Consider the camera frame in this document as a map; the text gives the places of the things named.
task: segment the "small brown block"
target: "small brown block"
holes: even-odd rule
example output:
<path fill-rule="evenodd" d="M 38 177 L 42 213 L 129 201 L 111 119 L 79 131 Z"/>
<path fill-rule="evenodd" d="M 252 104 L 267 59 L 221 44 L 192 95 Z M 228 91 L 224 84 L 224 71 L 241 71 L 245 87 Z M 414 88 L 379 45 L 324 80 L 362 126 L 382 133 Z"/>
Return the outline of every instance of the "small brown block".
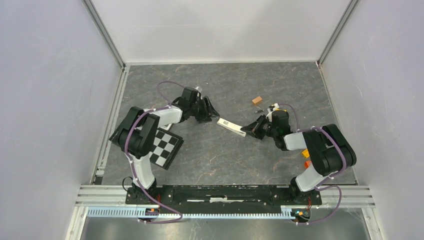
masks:
<path fill-rule="evenodd" d="M 262 97 L 258 96 L 257 98 L 252 100 L 252 103 L 256 105 L 256 104 L 260 103 L 261 101 L 262 101 Z"/>

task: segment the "white rectangular block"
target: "white rectangular block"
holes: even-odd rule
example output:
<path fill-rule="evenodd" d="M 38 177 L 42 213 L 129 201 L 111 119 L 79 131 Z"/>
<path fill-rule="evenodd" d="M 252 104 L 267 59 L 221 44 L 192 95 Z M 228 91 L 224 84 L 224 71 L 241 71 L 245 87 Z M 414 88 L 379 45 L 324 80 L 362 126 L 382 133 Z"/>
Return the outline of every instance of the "white rectangular block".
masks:
<path fill-rule="evenodd" d="M 242 127 L 237 125 L 237 124 L 229 122 L 229 121 L 227 121 L 223 118 L 220 118 L 218 120 L 217 124 L 220 125 L 220 126 L 223 126 L 224 128 L 226 128 L 226 129 L 228 129 L 228 130 L 230 130 L 230 131 L 232 131 L 232 132 L 234 132 L 234 133 L 236 133 L 236 134 L 238 134 L 242 137 L 246 137 L 246 133 L 244 131 L 240 130 Z"/>

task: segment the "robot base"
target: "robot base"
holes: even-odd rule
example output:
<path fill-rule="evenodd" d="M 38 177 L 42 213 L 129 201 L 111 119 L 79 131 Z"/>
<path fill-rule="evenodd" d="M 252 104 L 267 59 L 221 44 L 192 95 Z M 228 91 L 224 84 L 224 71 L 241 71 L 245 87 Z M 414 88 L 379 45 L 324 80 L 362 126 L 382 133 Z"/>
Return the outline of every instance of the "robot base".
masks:
<path fill-rule="evenodd" d="M 281 206 L 322 205 L 321 195 L 312 190 L 293 197 L 286 185 L 153 185 L 152 197 L 182 214 L 274 214 Z M 128 188 L 128 205 L 151 204 L 141 189 Z M 173 212 L 165 208 L 161 213 Z"/>

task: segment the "marble-patterned floor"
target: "marble-patterned floor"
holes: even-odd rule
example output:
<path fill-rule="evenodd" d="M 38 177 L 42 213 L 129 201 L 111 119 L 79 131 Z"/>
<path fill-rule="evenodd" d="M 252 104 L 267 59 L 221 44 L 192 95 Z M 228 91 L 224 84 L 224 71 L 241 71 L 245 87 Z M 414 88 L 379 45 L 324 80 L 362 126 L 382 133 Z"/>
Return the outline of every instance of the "marble-patterned floor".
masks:
<path fill-rule="evenodd" d="M 335 123 L 326 89 L 314 62 L 212 63 L 131 66 L 117 123 L 132 106 L 157 108 L 166 101 L 156 92 L 161 81 L 174 81 L 188 87 L 202 87 L 221 117 L 240 126 L 248 125 L 261 113 L 252 104 L 266 109 L 273 103 L 295 107 L 301 128 Z M 169 84 L 162 92 L 170 99 L 182 88 Z M 291 110 L 290 124 L 296 121 Z M 305 170 L 301 151 L 281 151 L 271 138 L 242 137 L 213 122 L 199 124 L 194 118 L 175 124 L 171 132 L 183 137 L 184 144 L 168 170 L 152 165 L 158 185 L 289 184 Z M 120 185 L 130 176 L 130 166 L 120 149 L 112 145 L 103 185 Z M 354 184 L 351 169 L 334 183 Z"/>

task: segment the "black and white checkerboard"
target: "black and white checkerboard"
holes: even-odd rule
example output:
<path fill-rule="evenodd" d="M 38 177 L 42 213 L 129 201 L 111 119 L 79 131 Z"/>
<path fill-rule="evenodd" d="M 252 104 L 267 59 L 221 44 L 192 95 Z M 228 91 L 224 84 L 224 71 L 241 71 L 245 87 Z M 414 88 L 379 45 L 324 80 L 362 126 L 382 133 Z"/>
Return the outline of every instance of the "black and white checkerboard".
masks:
<path fill-rule="evenodd" d="M 149 152 L 150 162 L 167 170 L 180 150 L 184 140 L 182 137 L 159 128 L 156 131 L 153 147 Z"/>

